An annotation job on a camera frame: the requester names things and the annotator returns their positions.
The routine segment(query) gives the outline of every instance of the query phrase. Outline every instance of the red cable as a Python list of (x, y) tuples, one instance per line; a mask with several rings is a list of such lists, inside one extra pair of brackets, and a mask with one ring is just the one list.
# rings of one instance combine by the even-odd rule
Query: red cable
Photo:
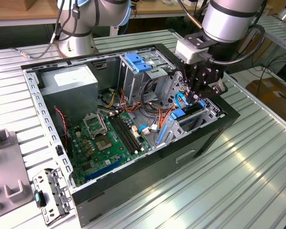
[(65, 129), (65, 138), (66, 138), (66, 147), (67, 147), (67, 127), (66, 127), (66, 122), (65, 122), (65, 118), (63, 117), (61, 111), (59, 109), (57, 109), (56, 107), (54, 107), (54, 110), (57, 111), (60, 115), (61, 115), (61, 118), (62, 118), (62, 122), (63, 122), (63, 128)]

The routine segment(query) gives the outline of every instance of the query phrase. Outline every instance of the cardboard box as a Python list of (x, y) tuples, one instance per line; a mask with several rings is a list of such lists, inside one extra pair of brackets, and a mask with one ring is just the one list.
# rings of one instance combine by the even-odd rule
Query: cardboard box
[(0, 0), (0, 6), (27, 11), (35, 2), (36, 0)]
[[(258, 84), (254, 80), (246, 89), (256, 96)], [(286, 85), (274, 77), (263, 79), (257, 98), (286, 121)]]

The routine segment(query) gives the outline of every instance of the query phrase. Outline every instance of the ram slot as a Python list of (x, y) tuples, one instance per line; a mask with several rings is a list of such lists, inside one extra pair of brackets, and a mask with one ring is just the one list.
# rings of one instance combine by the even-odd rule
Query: ram slot
[(130, 154), (133, 154), (135, 150), (140, 149), (139, 144), (131, 135), (128, 128), (125, 126), (120, 117), (112, 117), (109, 119), (109, 122), (114, 127), (117, 135), (119, 136)]

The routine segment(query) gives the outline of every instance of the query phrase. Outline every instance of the motherboard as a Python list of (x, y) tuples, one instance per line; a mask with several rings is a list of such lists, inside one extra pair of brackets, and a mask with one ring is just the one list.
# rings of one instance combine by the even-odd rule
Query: motherboard
[(126, 112), (94, 114), (68, 129), (76, 186), (94, 179), (151, 150)]

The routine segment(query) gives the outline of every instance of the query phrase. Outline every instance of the workbench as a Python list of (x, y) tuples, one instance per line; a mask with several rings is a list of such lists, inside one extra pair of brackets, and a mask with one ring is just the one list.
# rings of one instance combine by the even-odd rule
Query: workbench
[[(193, 13), (195, 7), (185, 5)], [(56, 0), (37, 0), (28, 11), (13, 10), (0, 7), (0, 26), (54, 24), (58, 14)], [(184, 16), (179, 4), (167, 5), (161, 0), (140, 1), (137, 3), (136, 13), (132, 10), (130, 16), (134, 18), (165, 18)], [(111, 26), (110, 35), (117, 35), (118, 28)]]
[(258, 24), (263, 26), (266, 37), (286, 50), (286, 22), (276, 17), (261, 17)]
[[(163, 43), (172, 52), (179, 35), (167, 30), (95, 39), (105, 52)], [(22, 47), (42, 53), (46, 45)], [(20, 65), (59, 59), (55, 47), (41, 60), (0, 50), (0, 129), (16, 131), (28, 177), (55, 168)], [(286, 224), (286, 123), (227, 74), (222, 95), (241, 115), (195, 161), (97, 218), (85, 228), (283, 228)], [(0, 217), (0, 228), (46, 228), (31, 202)], [(74, 210), (50, 228), (79, 228)]]

